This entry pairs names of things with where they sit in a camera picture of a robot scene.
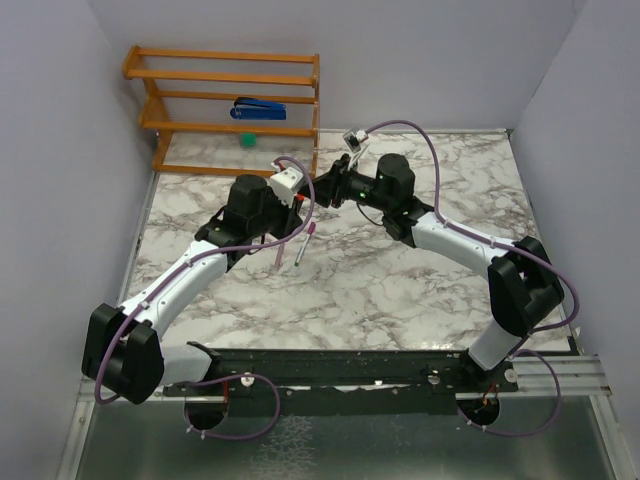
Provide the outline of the pink highlighter pen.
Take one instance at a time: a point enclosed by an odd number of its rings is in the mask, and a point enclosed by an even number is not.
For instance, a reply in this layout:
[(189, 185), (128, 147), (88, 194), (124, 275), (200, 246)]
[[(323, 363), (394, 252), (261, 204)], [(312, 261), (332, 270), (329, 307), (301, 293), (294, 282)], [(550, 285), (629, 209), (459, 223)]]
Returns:
[(286, 244), (285, 243), (280, 244), (279, 247), (278, 247), (276, 258), (275, 258), (275, 262), (274, 262), (274, 268), (275, 268), (276, 271), (278, 271), (283, 265), (283, 257), (284, 257), (284, 253), (285, 253), (285, 248), (286, 248)]

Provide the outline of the white green-tipped pen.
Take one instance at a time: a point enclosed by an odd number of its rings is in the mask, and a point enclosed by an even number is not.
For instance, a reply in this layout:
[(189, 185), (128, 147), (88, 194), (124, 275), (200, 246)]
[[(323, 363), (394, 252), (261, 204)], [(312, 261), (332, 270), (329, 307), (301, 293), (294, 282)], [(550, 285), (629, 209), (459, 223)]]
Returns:
[(295, 258), (295, 261), (294, 261), (294, 266), (295, 267), (298, 267), (300, 265), (304, 255), (305, 255), (305, 252), (306, 252), (306, 249), (308, 247), (310, 239), (311, 239), (311, 235), (307, 234), (305, 236), (305, 239), (304, 239), (304, 241), (303, 241), (303, 243), (302, 243), (302, 245), (301, 245), (301, 247), (300, 247), (300, 249), (298, 251), (298, 254), (297, 254), (296, 258)]

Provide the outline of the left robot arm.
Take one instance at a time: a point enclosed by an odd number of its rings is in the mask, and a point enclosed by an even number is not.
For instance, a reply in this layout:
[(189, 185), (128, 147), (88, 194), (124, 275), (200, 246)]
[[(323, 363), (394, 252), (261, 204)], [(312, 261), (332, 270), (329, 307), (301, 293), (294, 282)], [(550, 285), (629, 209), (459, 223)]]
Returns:
[(136, 296), (91, 314), (81, 371), (97, 389), (108, 388), (133, 404), (160, 386), (188, 383), (206, 395), (220, 385), (213, 355), (194, 344), (163, 347), (179, 314), (213, 281), (229, 272), (270, 235), (281, 243), (301, 231), (296, 195), (306, 180), (289, 167), (265, 179), (244, 174), (231, 185), (227, 203), (196, 232), (173, 265)]

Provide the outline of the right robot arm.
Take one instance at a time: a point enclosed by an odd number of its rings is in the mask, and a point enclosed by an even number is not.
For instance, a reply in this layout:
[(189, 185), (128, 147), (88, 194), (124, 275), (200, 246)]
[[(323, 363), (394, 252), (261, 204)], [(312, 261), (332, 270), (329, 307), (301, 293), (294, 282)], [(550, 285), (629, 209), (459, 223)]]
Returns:
[(494, 381), (495, 367), (564, 299), (543, 245), (531, 236), (510, 241), (475, 230), (463, 234), (461, 225), (438, 217), (433, 206), (416, 197), (415, 174), (402, 155), (382, 156), (373, 177), (350, 162), (345, 154), (313, 180), (317, 204), (338, 208), (349, 200), (374, 208), (394, 240), (442, 255), (488, 282), (493, 320), (469, 347), (470, 360), (459, 367), (467, 389), (483, 390)]

